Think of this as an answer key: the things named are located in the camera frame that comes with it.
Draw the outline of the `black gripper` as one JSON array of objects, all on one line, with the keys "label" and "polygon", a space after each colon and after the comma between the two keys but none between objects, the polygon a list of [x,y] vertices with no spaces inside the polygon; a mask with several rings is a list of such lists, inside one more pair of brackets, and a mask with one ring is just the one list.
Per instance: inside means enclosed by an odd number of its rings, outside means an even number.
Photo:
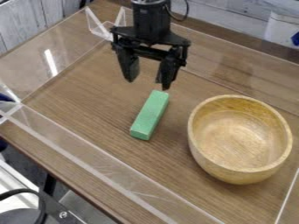
[{"label": "black gripper", "polygon": [[133,82],[140,72],[139,56],[160,60],[155,82],[165,91],[176,79],[180,66],[187,64],[191,41],[171,31],[171,20],[183,21],[188,17],[189,4],[181,18],[171,12],[171,0],[131,0],[133,24],[115,25],[112,49],[124,78]]}]

